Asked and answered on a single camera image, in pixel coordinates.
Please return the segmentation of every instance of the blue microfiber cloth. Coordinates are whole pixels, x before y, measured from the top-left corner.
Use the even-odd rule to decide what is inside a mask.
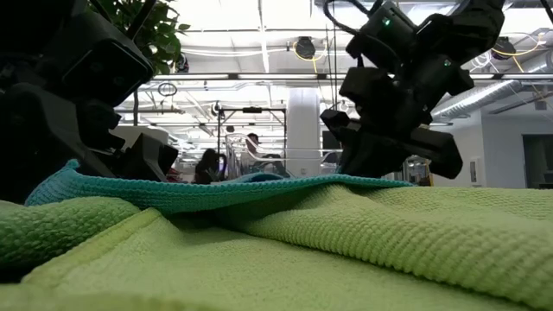
[[[25,205],[36,206],[72,198],[103,196],[121,198],[140,208],[153,206],[161,213],[168,215],[179,212],[205,211],[261,200],[277,194],[328,183],[338,182],[362,187],[412,186],[403,181],[348,175],[276,179],[274,175],[259,174],[244,176],[237,182],[209,186],[190,185],[85,176],[75,170],[78,167],[79,163],[76,160],[69,161],[64,168],[40,184],[27,198]]]

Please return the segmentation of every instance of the lime green towel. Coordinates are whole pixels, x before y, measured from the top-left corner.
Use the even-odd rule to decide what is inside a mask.
[[[144,295],[57,294],[32,285],[0,285],[0,310],[18,311],[218,311],[203,305]]]
[[[45,263],[139,211],[113,198],[34,207],[0,201],[0,280],[16,281],[18,271]],[[16,279],[10,280],[7,274]]]
[[[153,209],[46,263],[24,286],[51,290],[55,301],[36,299],[55,305],[135,296],[155,299],[150,310],[170,301],[225,311],[526,309],[339,255],[198,221],[171,223]],[[8,299],[10,307],[32,303]],[[134,310],[124,303],[119,310]]]
[[[330,185],[211,212],[235,232],[149,209],[25,283],[224,310],[553,310],[552,201],[551,191]]]

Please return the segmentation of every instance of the potted plant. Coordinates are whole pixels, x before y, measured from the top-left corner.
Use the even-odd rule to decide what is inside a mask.
[[[143,0],[96,0],[121,32],[132,24]],[[173,0],[160,0],[135,38],[135,44],[154,68],[155,74],[169,74],[170,67],[181,57],[181,42],[176,34],[184,34],[190,25],[179,24],[178,12],[170,7]]]

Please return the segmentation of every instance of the person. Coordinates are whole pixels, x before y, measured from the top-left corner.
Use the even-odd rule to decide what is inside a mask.
[[[247,136],[249,139],[245,141],[248,151],[240,153],[240,170],[242,174],[249,174],[251,165],[257,160],[253,156],[259,156],[257,146],[259,145],[259,136],[256,133],[250,133]]]
[[[194,172],[194,183],[209,185],[219,181],[219,154],[214,149],[207,149]]]

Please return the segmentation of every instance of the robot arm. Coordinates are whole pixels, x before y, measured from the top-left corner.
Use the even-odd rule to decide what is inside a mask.
[[[446,92],[457,95],[474,87],[461,66],[495,44],[505,20],[504,1],[467,0],[452,15],[434,14],[420,26],[392,1],[377,1],[362,10],[370,20],[359,30],[330,15],[332,1],[325,2],[324,12],[353,35],[347,52],[376,65],[350,68],[340,89],[355,103],[359,120],[338,111],[321,115],[345,146],[341,173],[380,177],[400,168],[408,156],[419,155],[431,160],[433,173],[455,178],[462,159],[453,137],[421,125],[430,124],[430,112]]]

